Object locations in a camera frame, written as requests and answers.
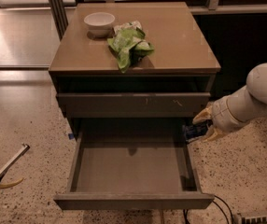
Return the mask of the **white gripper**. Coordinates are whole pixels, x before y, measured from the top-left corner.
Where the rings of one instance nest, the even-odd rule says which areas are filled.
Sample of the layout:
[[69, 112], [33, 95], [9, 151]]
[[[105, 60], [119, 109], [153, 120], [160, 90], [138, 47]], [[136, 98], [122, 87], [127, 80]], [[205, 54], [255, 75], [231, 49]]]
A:
[[228, 97], [224, 96], [216, 100], [212, 107], [206, 107], [198, 113], [192, 120], [193, 124], [199, 124], [207, 120], [212, 120], [214, 126], [210, 126], [204, 136], [204, 141], [214, 141], [227, 135], [227, 133], [237, 132], [247, 125], [235, 118], [227, 105]]

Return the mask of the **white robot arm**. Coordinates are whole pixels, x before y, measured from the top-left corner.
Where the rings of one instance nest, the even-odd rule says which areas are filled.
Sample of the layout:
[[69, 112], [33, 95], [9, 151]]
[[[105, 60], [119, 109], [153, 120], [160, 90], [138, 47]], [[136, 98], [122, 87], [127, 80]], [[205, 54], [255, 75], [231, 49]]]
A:
[[255, 66], [248, 73], [244, 87], [217, 99], [198, 113], [192, 123], [211, 120], [204, 140], [212, 141], [237, 132], [251, 120], [264, 116], [267, 116], [267, 63]]

